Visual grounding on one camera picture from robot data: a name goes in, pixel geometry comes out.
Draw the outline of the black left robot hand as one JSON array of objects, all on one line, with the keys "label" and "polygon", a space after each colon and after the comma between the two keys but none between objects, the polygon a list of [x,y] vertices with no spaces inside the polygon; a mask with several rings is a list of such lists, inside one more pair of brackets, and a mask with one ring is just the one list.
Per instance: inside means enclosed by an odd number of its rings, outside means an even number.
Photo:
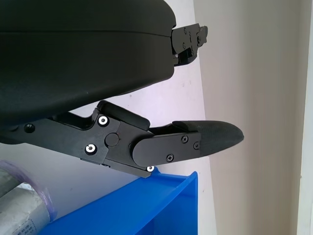
[{"label": "black left robot hand", "polygon": [[237,126],[148,119],[108,102],[192,63],[208,28],[177,27],[163,0],[3,0],[0,141],[27,143],[135,176],[239,144]]}]

